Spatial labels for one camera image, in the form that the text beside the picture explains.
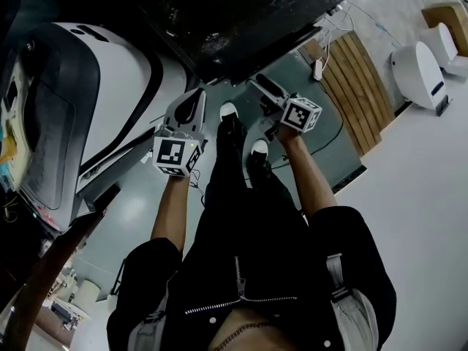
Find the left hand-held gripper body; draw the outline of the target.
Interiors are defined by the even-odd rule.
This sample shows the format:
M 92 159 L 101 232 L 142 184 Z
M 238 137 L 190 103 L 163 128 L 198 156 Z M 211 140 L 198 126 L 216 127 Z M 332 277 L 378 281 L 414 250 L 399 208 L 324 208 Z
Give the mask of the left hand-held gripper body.
M 203 134 L 206 92 L 196 88 L 167 108 L 154 134 L 152 163 L 169 176 L 189 177 L 207 143 Z

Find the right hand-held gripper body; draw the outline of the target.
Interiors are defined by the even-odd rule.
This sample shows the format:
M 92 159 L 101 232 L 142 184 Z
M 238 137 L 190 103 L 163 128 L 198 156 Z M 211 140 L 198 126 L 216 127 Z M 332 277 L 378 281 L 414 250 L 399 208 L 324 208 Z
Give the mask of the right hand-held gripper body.
M 322 112 L 322 108 L 297 93 L 276 97 L 265 92 L 260 97 L 263 118 L 260 129 L 268 142 L 276 137 L 280 124 L 289 126 L 299 133 L 312 130 Z

